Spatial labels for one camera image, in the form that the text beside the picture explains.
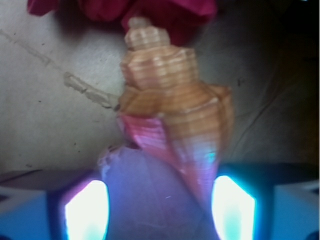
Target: white light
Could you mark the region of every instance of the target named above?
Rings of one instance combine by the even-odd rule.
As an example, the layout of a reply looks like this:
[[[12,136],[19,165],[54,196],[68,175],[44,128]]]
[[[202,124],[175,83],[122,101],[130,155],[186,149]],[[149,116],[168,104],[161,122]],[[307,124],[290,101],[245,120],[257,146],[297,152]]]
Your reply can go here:
[[[228,176],[219,176],[212,191],[212,217],[221,240],[252,240],[256,200]]]
[[[107,186],[91,181],[65,205],[66,231],[69,240],[104,240],[109,223]]]

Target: glowing light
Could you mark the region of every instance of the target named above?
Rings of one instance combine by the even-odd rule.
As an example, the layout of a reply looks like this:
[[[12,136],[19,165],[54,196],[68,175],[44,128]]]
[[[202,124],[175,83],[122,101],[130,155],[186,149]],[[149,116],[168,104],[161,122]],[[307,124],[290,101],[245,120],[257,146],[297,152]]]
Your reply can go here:
[[[64,209],[69,240],[105,239],[109,223],[109,195],[102,181],[91,181]]]
[[[216,160],[216,153],[215,152],[208,153],[207,159],[208,159],[209,163],[213,163]]]
[[[219,176],[212,191],[212,217],[221,240],[252,240],[256,200],[228,176]]]

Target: pink fabric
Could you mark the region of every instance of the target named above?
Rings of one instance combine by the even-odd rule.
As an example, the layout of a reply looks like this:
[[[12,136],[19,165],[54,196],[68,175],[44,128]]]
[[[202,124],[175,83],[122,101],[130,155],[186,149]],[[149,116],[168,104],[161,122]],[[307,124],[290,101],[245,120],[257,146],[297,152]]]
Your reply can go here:
[[[43,16],[50,11],[57,10],[59,0],[28,0],[27,10],[32,15]]]
[[[59,0],[28,0],[28,12],[42,16],[58,8]],[[125,31],[133,16],[145,16],[168,31],[174,45],[188,41],[197,27],[208,23],[218,11],[215,0],[78,0],[93,21],[121,19]]]

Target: conch shell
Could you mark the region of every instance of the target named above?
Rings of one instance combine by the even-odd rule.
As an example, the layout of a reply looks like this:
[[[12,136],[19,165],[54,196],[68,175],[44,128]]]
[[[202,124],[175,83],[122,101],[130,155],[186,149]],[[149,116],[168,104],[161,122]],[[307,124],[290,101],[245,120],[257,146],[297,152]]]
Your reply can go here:
[[[135,143],[171,164],[207,207],[232,134],[231,90],[200,81],[195,51],[170,45],[164,29],[143,17],[129,25],[119,117]]]

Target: seashell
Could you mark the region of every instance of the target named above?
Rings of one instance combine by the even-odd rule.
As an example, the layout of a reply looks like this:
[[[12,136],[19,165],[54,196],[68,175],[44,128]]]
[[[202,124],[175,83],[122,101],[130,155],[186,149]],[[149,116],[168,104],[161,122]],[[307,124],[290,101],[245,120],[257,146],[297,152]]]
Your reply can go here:
[[[231,89],[200,81],[195,51],[164,41],[165,30],[141,17],[130,22],[119,117],[135,143],[171,164],[206,208],[232,134]]]

